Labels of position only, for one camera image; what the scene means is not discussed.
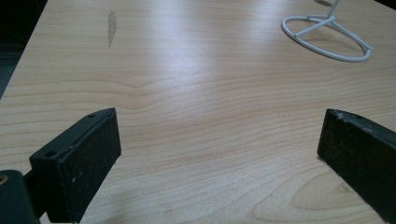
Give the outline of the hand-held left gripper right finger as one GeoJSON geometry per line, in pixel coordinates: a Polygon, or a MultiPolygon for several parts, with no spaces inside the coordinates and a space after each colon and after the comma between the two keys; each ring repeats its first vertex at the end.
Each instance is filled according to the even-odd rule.
{"type": "Polygon", "coordinates": [[[384,221],[396,224],[396,132],[365,117],[329,108],[318,156],[384,221]]]}

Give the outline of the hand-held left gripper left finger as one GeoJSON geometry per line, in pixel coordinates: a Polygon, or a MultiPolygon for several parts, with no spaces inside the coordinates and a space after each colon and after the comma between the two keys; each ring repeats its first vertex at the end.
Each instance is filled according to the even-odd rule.
{"type": "Polygon", "coordinates": [[[120,154],[114,108],[80,119],[30,157],[35,214],[54,223],[79,223],[120,154]]]}

